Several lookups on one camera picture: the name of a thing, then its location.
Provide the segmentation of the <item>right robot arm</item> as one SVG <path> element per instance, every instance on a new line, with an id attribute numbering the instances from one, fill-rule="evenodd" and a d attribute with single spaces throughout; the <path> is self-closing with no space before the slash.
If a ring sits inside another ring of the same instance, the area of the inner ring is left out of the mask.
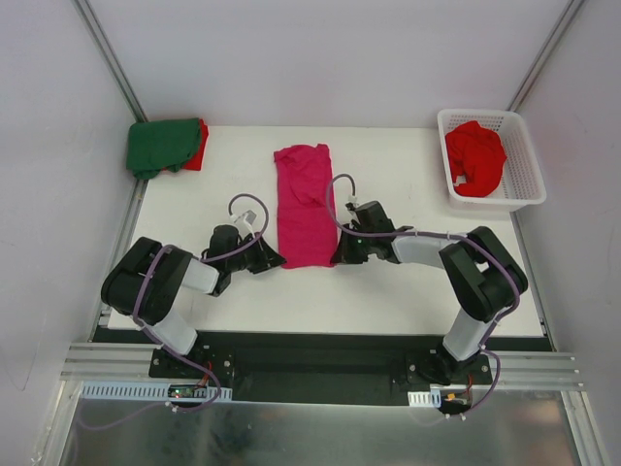
<path id="1" fill-rule="evenodd" d="M 445 271 L 460 305 L 457 317 L 435 352 L 415 364 L 430 383 L 458 383 L 471 371 L 505 314 L 518 306 L 528 279 L 496 234 L 479 226 L 465 235 L 397 228 L 381 204 L 348 202 L 351 222 L 331 258 L 335 265 L 358 265 L 371 255 L 393 264 L 419 264 Z"/>

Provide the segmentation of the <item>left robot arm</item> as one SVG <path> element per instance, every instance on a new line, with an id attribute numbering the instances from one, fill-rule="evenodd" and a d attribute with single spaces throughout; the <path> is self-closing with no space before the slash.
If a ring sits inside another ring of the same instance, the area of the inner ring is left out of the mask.
<path id="1" fill-rule="evenodd" d="M 187 378 L 199 375 L 206 356 L 198 332 L 175 309 L 181 289 L 217 297 L 232 275 L 260 274 L 286 264 L 260 233 L 242 236 L 230 224 L 218 225 L 201 257 L 141 237 L 115 265 L 101 288 L 102 301 L 129 316 L 156 344 L 168 348 L 172 366 Z"/>

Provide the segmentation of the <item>pink t shirt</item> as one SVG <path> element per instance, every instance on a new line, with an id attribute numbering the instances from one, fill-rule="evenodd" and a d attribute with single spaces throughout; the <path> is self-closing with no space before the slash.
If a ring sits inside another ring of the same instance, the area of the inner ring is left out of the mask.
<path id="1" fill-rule="evenodd" d="M 338 232 L 328 210 L 333 179 L 329 147 L 295 145 L 274 153 L 277 168 L 278 253 L 285 269 L 330 267 Z"/>

